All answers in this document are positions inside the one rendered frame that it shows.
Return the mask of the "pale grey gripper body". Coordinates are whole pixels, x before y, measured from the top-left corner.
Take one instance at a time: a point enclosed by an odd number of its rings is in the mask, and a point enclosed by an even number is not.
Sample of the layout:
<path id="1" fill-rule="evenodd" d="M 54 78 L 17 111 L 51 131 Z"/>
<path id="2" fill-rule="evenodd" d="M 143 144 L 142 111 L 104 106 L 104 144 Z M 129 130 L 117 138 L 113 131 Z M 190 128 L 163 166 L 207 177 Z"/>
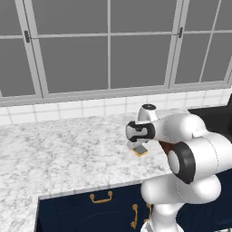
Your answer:
<path id="1" fill-rule="evenodd" d="M 131 150 L 136 149 L 136 148 L 139 147 L 141 144 L 142 144 L 141 141 L 132 142 L 132 141 L 129 140 L 129 141 L 127 142 L 127 146 L 128 146 L 128 148 L 131 149 Z"/>

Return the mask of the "black hob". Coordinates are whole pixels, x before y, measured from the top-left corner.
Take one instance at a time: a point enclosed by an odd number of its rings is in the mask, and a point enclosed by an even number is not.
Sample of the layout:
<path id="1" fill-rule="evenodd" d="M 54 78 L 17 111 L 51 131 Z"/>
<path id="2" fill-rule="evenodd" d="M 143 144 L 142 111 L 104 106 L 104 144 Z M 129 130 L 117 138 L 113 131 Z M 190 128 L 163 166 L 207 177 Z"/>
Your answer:
<path id="1" fill-rule="evenodd" d="M 206 123 L 209 131 L 232 136 L 232 93 L 227 106 L 190 109 Z"/>

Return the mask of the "brown cutting board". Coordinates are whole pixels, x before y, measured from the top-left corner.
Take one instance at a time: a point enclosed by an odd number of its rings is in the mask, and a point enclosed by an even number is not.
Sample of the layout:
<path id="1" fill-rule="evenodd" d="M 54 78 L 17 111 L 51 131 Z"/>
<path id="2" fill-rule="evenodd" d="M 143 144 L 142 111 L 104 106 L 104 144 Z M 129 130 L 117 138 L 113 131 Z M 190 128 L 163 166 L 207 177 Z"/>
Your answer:
<path id="1" fill-rule="evenodd" d="M 168 143 L 168 142 L 165 142 L 165 141 L 160 141 L 159 142 L 159 145 L 162 147 L 163 151 L 166 153 L 166 154 L 169 154 L 169 151 L 172 149 L 173 147 L 173 144 L 172 143 Z"/>

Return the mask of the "navy drawer front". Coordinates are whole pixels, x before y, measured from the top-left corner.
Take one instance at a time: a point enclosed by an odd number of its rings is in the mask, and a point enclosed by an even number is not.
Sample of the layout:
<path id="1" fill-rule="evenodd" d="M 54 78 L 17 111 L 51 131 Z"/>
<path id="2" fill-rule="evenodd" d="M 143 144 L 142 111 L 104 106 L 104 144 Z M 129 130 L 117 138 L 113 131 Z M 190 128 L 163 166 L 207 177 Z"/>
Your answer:
<path id="1" fill-rule="evenodd" d="M 89 196 L 111 190 L 112 201 L 93 204 Z M 138 224 L 132 205 L 138 205 Z M 151 204 L 140 193 L 140 184 L 43 199 L 39 203 L 35 232 L 140 232 L 150 218 Z"/>

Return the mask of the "grey framed window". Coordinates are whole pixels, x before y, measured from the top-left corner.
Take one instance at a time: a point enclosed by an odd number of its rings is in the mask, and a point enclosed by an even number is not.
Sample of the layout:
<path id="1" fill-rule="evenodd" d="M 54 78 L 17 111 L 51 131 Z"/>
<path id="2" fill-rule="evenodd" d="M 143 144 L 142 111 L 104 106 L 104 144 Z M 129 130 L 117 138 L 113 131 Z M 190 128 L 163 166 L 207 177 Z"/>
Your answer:
<path id="1" fill-rule="evenodd" d="M 232 0 L 0 0 L 2 105 L 231 85 Z"/>

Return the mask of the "grey and yellow sponge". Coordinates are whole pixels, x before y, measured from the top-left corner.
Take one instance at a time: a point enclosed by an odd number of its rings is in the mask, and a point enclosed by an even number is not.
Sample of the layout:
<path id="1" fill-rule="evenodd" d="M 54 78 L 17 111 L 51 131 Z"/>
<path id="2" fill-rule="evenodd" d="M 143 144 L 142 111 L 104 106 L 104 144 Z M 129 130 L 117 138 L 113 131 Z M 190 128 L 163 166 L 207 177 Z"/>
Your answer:
<path id="1" fill-rule="evenodd" d="M 133 149 L 133 152 L 138 156 L 142 157 L 148 153 L 148 150 L 141 144 Z"/>

